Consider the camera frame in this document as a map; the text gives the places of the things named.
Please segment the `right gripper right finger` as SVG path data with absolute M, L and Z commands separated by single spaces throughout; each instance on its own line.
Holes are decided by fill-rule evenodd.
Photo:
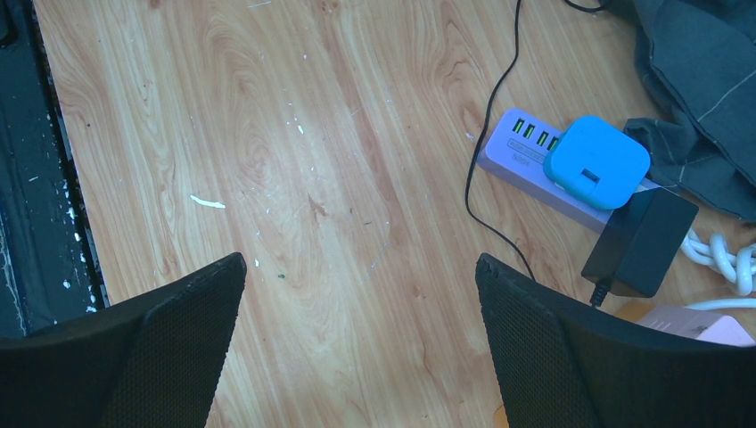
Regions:
M 475 283 L 510 426 L 754 426 L 754 348 L 630 323 L 488 253 Z

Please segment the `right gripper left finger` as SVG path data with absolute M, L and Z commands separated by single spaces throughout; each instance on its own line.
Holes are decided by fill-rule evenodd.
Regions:
M 234 252 L 106 309 L 2 339 L 2 426 L 203 427 L 246 273 Z

